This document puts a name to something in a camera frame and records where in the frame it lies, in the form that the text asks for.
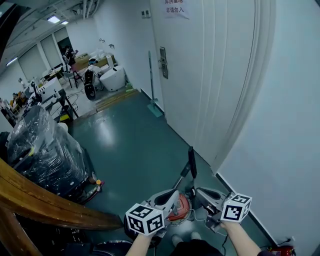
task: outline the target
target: plastic-wrapped machine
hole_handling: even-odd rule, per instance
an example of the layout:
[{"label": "plastic-wrapped machine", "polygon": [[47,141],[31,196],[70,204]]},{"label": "plastic-wrapped machine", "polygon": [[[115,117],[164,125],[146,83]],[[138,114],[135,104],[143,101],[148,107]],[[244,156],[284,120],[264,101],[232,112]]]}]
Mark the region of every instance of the plastic-wrapped machine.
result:
[{"label": "plastic-wrapped machine", "polygon": [[83,149],[41,106],[30,108],[17,122],[7,150],[16,171],[61,197],[72,200],[88,178]]}]

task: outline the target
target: sign on wall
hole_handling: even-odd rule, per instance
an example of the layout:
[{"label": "sign on wall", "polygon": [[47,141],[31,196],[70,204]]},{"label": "sign on wall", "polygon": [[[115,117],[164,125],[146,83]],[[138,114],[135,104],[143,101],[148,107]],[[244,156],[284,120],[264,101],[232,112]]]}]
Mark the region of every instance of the sign on wall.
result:
[{"label": "sign on wall", "polygon": [[162,1],[162,12],[165,18],[189,18],[187,0],[160,0]]}]

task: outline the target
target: mop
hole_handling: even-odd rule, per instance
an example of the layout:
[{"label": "mop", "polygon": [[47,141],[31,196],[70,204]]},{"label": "mop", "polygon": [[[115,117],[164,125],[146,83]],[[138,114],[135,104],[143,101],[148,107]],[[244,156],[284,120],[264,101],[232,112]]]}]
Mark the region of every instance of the mop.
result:
[{"label": "mop", "polygon": [[159,118],[163,114],[158,109],[158,106],[156,105],[156,103],[158,102],[158,99],[155,98],[155,94],[154,94],[154,79],[153,79],[153,74],[152,74],[152,64],[151,64],[151,53],[150,53],[150,51],[149,51],[149,66],[150,66],[150,80],[151,80],[152,99],[150,100],[150,104],[147,107],[155,115],[156,118]]}]

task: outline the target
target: red component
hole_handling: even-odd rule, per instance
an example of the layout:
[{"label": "red component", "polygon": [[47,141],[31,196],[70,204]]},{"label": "red component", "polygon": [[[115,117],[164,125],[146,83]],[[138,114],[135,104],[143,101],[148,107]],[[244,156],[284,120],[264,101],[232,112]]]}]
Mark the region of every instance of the red component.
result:
[{"label": "red component", "polygon": [[185,197],[184,194],[179,195],[179,199],[176,204],[176,207],[177,207],[178,215],[174,215],[174,212],[172,211],[168,216],[168,220],[171,222],[184,219],[188,214],[188,212],[190,211],[188,199]]},{"label": "red component", "polygon": [[272,247],[270,250],[276,256],[291,256],[294,255],[294,247],[290,245],[284,245],[280,247]]}]

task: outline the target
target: green floor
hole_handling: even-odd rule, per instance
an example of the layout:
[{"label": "green floor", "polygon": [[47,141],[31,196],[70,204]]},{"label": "green floor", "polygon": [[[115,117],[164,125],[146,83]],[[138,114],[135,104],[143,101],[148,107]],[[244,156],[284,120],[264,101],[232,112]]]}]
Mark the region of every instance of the green floor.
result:
[{"label": "green floor", "polygon": [[[167,125],[165,118],[156,118],[147,108],[149,100],[139,93],[74,125],[71,135],[87,149],[96,175],[105,181],[102,192],[86,204],[88,208],[120,215],[151,195],[170,189],[188,160],[188,145]],[[196,187],[227,190],[212,175],[208,164],[196,155],[198,176]],[[269,244],[254,222],[247,217],[242,226],[259,245]],[[171,236],[179,234],[188,241],[198,231],[202,239],[221,249],[225,239],[204,226],[204,222],[185,221],[168,229],[157,248],[158,256],[168,256],[174,247]],[[87,231],[93,243],[125,239],[123,229]],[[236,252],[228,239],[227,255]]]}]

